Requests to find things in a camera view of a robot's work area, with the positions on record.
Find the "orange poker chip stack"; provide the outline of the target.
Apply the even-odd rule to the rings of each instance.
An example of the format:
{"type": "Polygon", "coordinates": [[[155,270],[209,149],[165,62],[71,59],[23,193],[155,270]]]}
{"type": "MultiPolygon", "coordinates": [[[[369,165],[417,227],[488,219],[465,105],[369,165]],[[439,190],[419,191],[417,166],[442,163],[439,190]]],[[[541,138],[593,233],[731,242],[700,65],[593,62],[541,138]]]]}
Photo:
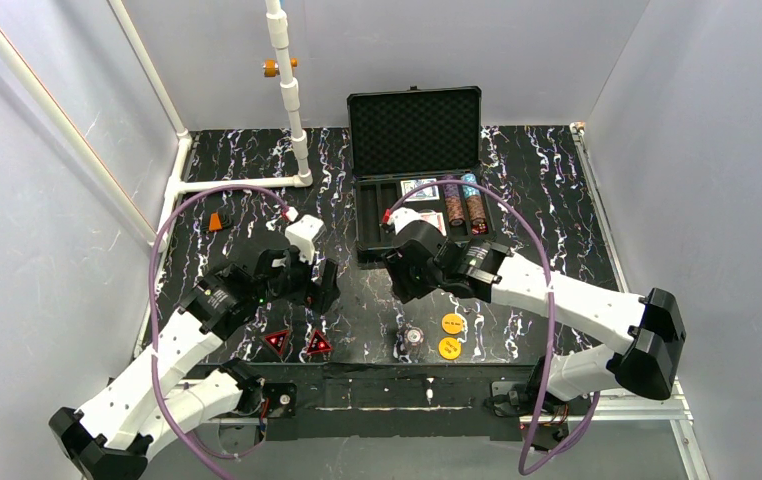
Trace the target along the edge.
{"type": "Polygon", "coordinates": [[[398,358],[412,360],[418,356],[424,339],[424,333],[420,328],[412,325],[403,326],[398,332],[396,342],[398,358]]]}

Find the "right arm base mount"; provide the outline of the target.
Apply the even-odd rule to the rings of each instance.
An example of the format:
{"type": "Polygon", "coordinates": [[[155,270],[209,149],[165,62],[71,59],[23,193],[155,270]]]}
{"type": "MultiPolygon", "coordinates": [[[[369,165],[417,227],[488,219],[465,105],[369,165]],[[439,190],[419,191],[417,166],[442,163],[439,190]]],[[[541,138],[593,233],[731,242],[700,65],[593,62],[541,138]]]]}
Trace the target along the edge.
{"type": "MultiPolygon", "coordinates": [[[[524,383],[497,381],[490,386],[490,395],[483,406],[499,418],[516,418],[521,430],[531,423],[538,390],[524,383]]],[[[538,428],[532,446],[536,451],[546,452],[565,440],[570,429],[567,424],[570,406],[547,393],[538,418],[538,428]]]]}

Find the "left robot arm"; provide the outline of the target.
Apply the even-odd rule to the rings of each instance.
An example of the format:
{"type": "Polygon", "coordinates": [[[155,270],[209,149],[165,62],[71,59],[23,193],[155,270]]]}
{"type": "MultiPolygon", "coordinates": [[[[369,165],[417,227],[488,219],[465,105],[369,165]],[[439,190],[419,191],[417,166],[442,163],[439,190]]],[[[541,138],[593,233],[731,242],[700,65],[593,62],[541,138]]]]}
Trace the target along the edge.
{"type": "Polygon", "coordinates": [[[325,260],[320,276],[313,276],[324,229],[322,220],[303,215],[284,232],[253,237],[238,257],[211,267],[187,291],[155,345],[92,399],[52,415],[52,433],[85,478],[138,479],[180,433],[253,406],[259,378],[236,362],[181,392],[172,390],[261,306],[287,300],[318,314],[331,307],[339,296],[337,263],[325,260]]]}

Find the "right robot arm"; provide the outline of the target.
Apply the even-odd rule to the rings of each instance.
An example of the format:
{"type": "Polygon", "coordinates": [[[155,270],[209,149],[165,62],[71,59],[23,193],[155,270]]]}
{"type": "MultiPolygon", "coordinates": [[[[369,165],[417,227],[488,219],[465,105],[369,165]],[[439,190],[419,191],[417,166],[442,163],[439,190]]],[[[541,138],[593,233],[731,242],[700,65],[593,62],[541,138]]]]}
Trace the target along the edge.
{"type": "Polygon", "coordinates": [[[569,401],[614,388],[670,398],[687,338],[670,292],[654,288],[642,296],[546,273],[505,245],[459,245],[409,208],[386,214],[384,223],[394,236],[383,263],[401,302],[442,290],[554,318],[598,340],[594,348],[539,363],[534,381],[545,382],[552,398],[569,401]]]}

